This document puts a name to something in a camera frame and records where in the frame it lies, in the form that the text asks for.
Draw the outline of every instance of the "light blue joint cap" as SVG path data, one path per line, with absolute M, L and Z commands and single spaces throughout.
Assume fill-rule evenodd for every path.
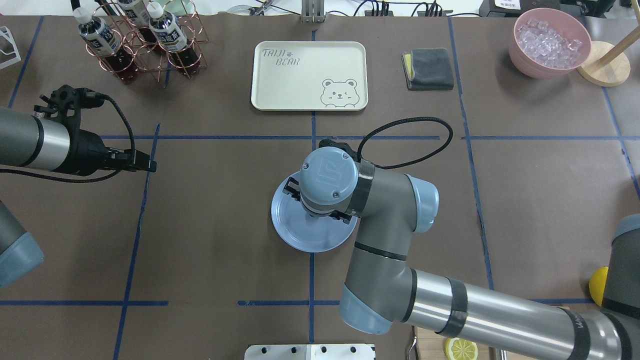
M 616 235 L 613 237 L 613 241 L 616 241 L 616 238 L 622 234 L 638 229 L 640 229 L 640 214 L 629 215 L 620 220 L 618 228 L 616 229 Z
M 417 179 L 409 174 L 405 175 L 413 186 L 413 194 L 415 195 L 415 204 L 418 211 L 418 221 L 413 231 L 415 233 L 424 233 L 431 229 L 433 221 L 438 214 L 440 195 L 436 186 L 429 181 Z
M 336 147 L 313 151 L 300 168 L 300 191 L 318 205 L 331 206 L 347 199 L 357 182 L 355 161 Z
M 389 320 L 358 299 L 345 284 L 342 285 L 340 316 L 347 325 L 367 334 L 384 335 L 391 328 Z
M 32 271 L 44 261 L 44 254 L 29 233 L 22 234 L 0 255 L 0 288 Z

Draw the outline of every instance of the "cartoon bear face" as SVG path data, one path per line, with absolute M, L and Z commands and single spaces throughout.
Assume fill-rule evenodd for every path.
M 356 92 L 357 83 L 354 79 L 347 79 L 343 83 L 326 79 L 322 85 L 324 92 L 320 101 L 327 108 L 355 108 L 355 104 L 360 101 L 360 96 Z

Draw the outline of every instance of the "soda bottle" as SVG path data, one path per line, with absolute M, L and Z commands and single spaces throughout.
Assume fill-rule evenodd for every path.
M 156 34 L 164 49 L 169 52 L 176 69 L 188 78 L 198 74 L 200 59 L 195 50 L 189 46 L 187 36 L 180 29 L 175 15 L 164 11 L 159 3 L 149 3 L 147 11 L 151 15 L 149 28 Z
M 93 53 L 106 61 L 125 84 L 133 81 L 138 76 L 138 65 L 133 61 L 133 55 L 121 46 L 122 39 L 113 33 L 104 20 L 93 16 L 89 9 L 75 9 L 74 17 L 80 23 L 80 36 Z
M 118 6 L 124 11 L 129 20 L 136 26 L 142 40 L 156 44 L 157 39 L 154 32 L 149 29 L 149 20 L 151 17 L 147 12 L 147 6 L 144 0 L 118 0 Z M 153 50 L 162 51 L 159 46 L 154 46 Z

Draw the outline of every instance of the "dark liquid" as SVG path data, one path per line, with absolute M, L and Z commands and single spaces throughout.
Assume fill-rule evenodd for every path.
M 154 35 L 154 32 L 151 31 L 151 29 L 149 28 L 140 28 L 138 29 L 138 32 L 140 33 L 140 36 L 142 37 L 142 40 L 146 41 L 149 43 L 149 46 L 153 46 L 152 50 L 157 52 L 158 54 L 162 54 L 164 53 L 164 50 L 162 50 L 162 48 L 160 46 L 158 46 L 158 39 L 156 38 L 156 36 Z
M 133 61 L 133 56 L 125 49 L 120 48 L 115 54 L 104 58 L 104 61 L 125 84 L 130 83 L 138 76 L 138 65 Z
M 182 75 L 187 78 L 195 76 L 200 70 L 200 59 L 192 47 L 188 47 L 179 53 L 170 53 L 171 61 Z

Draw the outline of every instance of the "yellow lemon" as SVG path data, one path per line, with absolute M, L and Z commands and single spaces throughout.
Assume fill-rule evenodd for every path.
M 608 267 L 602 267 L 593 273 L 589 280 L 589 293 L 593 301 L 602 306 L 602 297 L 604 295 L 604 285 L 607 282 L 607 274 L 609 273 Z
M 461 338 L 447 339 L 444 342 L 444 353 L 449 360 L 476 360 L 478 346 L 473 341 Z

